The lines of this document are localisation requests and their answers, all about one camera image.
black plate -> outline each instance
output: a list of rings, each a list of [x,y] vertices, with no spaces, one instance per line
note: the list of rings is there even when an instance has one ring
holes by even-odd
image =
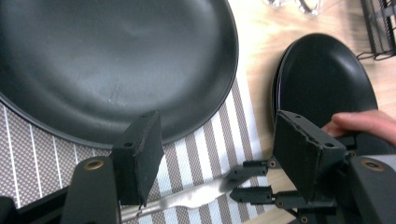
[[[273,114],[300,114],[322,127],[336,112],[377,109],[375,93],[356,56],[337,39],[306,35],[286,50],[273,83]]]
[[[226,0],[1,1],[0,100],[64,139],[111,148],[160,110],[163,142],[193,132],[233,84]]]

human hand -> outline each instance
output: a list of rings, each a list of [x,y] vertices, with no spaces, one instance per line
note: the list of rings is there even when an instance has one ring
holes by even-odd
[[[322,130],[332,137],[351,132],[370,133],[396,147],[396,120],[379,110],[334,114]]]

stacked black plate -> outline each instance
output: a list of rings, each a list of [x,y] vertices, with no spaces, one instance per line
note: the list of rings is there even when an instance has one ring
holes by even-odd
[[[337,112],[378,109],[373,87],[355,55],[335,38],[306,35],[284,52],[273,81],[272,110],[300,114],[319,127]],[[353,136],[358,154],[393,148],[366,133]]]

silver knife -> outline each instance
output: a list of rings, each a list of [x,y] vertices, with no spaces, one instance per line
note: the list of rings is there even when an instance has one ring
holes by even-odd
[[[121,209],[122,222],[136,217],[150,215],[168,208],[183,206],[190,209],[211,203],[219,196],[243,184],[248,178],[229,179],[226,176],[211,182],[167,195],[158,201],[149,202],[146,207],[128,206]]]

glass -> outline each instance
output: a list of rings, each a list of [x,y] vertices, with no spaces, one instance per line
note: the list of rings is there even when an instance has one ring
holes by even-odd
[[[283,7],[292,0],[263,0],[267,5],[273,7]],[[320,11],[328,7],[332,7],[341,0],[294,0],[297,7],[306,15],[317,16]]]

